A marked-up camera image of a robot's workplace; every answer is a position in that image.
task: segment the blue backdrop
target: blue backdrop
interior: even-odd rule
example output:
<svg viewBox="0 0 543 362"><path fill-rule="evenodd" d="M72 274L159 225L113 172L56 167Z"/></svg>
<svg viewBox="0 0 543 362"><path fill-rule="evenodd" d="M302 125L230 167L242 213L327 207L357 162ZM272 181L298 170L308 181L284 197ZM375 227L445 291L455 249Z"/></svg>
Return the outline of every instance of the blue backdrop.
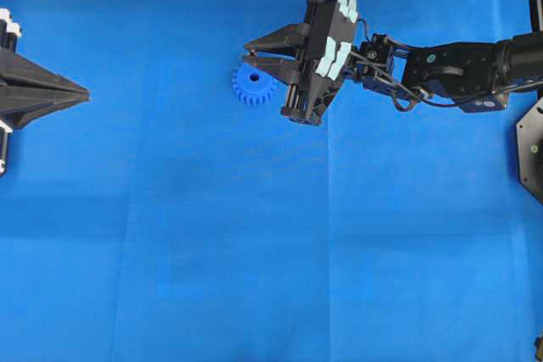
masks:
<svg viewBox="0 0 543 362"><path fill-rule="evenodd" d="M359 0L429 46L529 32L528 0ZM349 84L318 128L248 109L242 45L305 0L0 0L19 52L92 91L13 138L0 360L525 361L541 207L515 123Z"/></svg>

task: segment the cable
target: cable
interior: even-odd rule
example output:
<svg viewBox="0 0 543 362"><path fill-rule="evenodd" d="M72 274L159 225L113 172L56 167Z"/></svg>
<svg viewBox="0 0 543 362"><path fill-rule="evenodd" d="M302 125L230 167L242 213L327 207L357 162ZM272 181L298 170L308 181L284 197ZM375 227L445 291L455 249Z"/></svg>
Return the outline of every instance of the cable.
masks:
<svg viewBox="0 0 543 362"><path fill-rule="evenodd" d="M460 107L462 105L465 105L465 104L468 104L468 103L473 103L473 102L477 101L480 97L483 97L483 96L486 95L484 93L480 93L480 94L478 94L476 96L473 96L473 97L471 97L471 98L469 98L469 99L467 99L465 101L459 102L459 103L444 104L444 103L430 102L429 100L424 99L423 97L419 97L415 92L413 92L411 89L404 86L402 83L398 82L388 72L386 72L384 70L381 70L379 67L377 67L377 65L375 63L373 63L372 61L370 61L369 59L367 59L363 55L360 55L359 53L355 53L354 51L351 51L350 54L353 55L354 57L358 58L359 60L361 60L362 63L364 63L365 65L368 65L368 66L372 67L379 74L381 74L382 76L384 76L386 79L389 80L389 81L385 81L385 80L383 80L383 78L379 78L377 76L376 79L378 81L382 82L383 84L385 84L387 86L392 86L393 88L396 88L396 89L400 88L402 91L407 93L409 96L415 98L418 102L426 103L427 105L433 106L435 108L458 108L458 107Z"/></svg>
<svg viewBox="0 0 543 362"><path fill-rule="evenodd" d="M369 37L369 30L370 30L370 26L369 24L367 23L366 19L363 19L362 17L360 17L358 19L358 21L361 21L363 24L364 24L364 37L366 38L367 42L372 42L370 40L370 37Z"/></svg>
<svg viewBox="0 0 543 362"><path fill-rule="evenodd" d="M403 42L397 42L395 39L390 38L390 37L388 37L388 39L389 39L389 42L393 43L396 46L396 48L399 48L400 50L413 51L413 50L418 50L420 48L420 47L414 47L408 44L404 44Z"/></svg>
<svg viewBox="0 0 543 362"><path fill-rule="evenodd" d="M508 88L504 88L503 90L499 91L498 93L511 93L511 92L530 92L533 91L532 88L537 88L543 86L543 81L531 81L526 84L522 85L516 85L516 86L510 86Z"/></svg>

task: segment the gear teeth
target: gear teeth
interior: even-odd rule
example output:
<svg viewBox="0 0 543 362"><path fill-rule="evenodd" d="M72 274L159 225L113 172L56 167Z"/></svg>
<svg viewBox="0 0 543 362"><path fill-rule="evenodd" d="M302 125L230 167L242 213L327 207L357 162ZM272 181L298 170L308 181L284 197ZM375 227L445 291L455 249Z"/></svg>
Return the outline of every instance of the gear teeth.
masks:
<svg viewBox="0 0 543 362"><path fill-rule="evenodd" d="M251 108L258 108L270 102L276 88L276 79L249 64L242 64L232 73L232 89L236 98Z"/></svg>

